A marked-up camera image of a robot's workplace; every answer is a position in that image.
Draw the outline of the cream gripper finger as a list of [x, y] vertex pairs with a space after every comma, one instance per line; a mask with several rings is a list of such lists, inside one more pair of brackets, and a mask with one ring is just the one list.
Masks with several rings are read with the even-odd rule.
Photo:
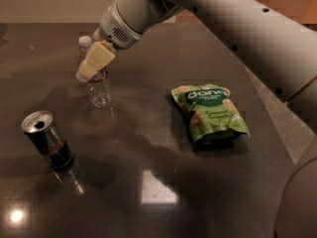
[[106, 42], [94, 42], [89, 48], [84, 60], [80, 63], [76, 78], [87, 82], [102, 68], [108, 65], [116, 56], [114, 47]]

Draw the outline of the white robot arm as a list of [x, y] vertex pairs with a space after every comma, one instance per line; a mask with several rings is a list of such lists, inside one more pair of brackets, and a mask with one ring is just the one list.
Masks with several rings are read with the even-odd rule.
[[108, 49], [127, 49], [151, 25], [183, 8], [316, 130], [316, 34], [255, 0], [116, 0], [94, 38]]

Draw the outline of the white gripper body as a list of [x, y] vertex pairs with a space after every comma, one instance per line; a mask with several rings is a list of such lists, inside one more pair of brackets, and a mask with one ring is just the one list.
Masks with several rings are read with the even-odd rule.
[[107, 41], [117, 50], [131, 47], [141, 36], [123, 20], [117, 3], [112, 4], [103, 14], [99, 27], [93, 34], [96, 41]]

